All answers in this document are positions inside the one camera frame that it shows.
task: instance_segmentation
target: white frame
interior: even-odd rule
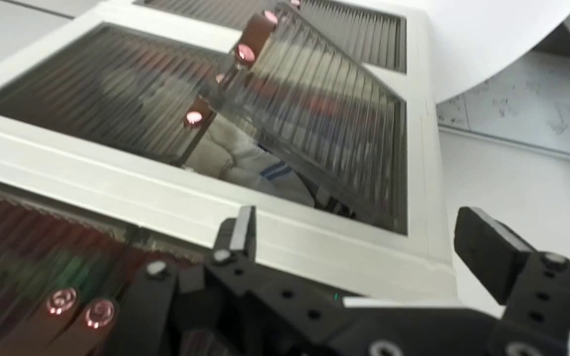
[[[427,22],[409,18],[409,76],[371,72],[407,102],[407,232],[342,220],[312,208],[197,177],[100,145],[0,117],[0,183],[209,248],[223,218],[257,206],[257,262],[375,299],[453,301],[451,240],[429,98]],[[0,88],[100,24],[227,54],[239,32],[104,3],[0,64]]]

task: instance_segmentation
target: screw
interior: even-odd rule
[[[84,325],[88,329],[104,329],[114,319],[114,305],[108,299],[98,299],[84,311]]]
[[[375,341],[368,349],[368,356],[401,356],[401,349],[387,341]]]
[[[271,24],[278,24],[278,16],[269,11],[263,13],[263,18],[267,18],[267,22]]]
[[[162,274],[166,272],[166,264],[164,262],[152,262],[146,266],[146,274],[150,278],[162,278]]]
[[[49,315],[63,315],[69,309],[73,309],[75,299],[77,299],[75,289],[59,289],[47,297],[47,303],[45,303],[47,313]]]
[[[221,264],[227,264],[231,260],[231,254],[227,250],[217,250],[217,252],[213,252],[211,258],[217,266],[221,266]]]
[[[504,349],[506,356],[542,356],[542,353],[524,343],[508,343]]]
[[[197,125],[197,123],[203,121],[203,115],[201,115],[199,111],[187,111],[187,113],[185,113],[185,121],[187,121],[189,125]]]
[[[253,54],[253,50],[247,44],[237,46],[237,58],[245,66],[251,66],[257,60],[257,56]]]

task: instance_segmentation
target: transparent plastic sheet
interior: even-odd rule
[[[255,16],[211,105],[360,222],[407,232],[405,103],[294,9]]]
[[[278,0],[144,0],[156,9],[225,28],[243,30],[247,20]],[[296,0],[302,18],[358,62],[405,74],[405,20],[330,0]]]
[[[75,210],[0,185],[0,339],[43,307],[63,287],[83,303],[116,299],[134,274],[152,260],[191,262],[132,242],[132,226]],[[225,355],[211,335],[193,333],[189,355]]]
[[[229,58],[102,26],[0,92],[0,115],[179,167],[207,125],[183,115]]]

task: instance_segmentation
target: ribbed plastic panel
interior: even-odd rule
[[[181,165],[207,125],[183,115],[223,54],[100,28],[0,92],[0,115]]]
[[[276,7],[276,18],[257,62],[221,82],[215,107],[358,220],[405,234],[403,100],[292,9]]]
[[[118,299],[146,262],[172,258],[134,248],[128,236],[126,224],[0,187],[0,339],[55,289],[75,287],[83,305],[94,297]],[[185,356],[227,355],[205,333],[185,339],[183,351]]]
[[[144,7],[243,30],[278,0],[144,0]],[[300,14],[358,62],[405,74],[405,18],[330,0],[300,0]]]

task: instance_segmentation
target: black metal bracket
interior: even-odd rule
[[[502,319],[470,309],[344,309],[298,278],[255,264],[255,208],[225,220],[191,270],[148,264],[120,299],[106,356],[178,355],[193,329],[247,356],[563,356],[570,262],[538,254],[480,210],[463,208],[455,248],[502,303]]]

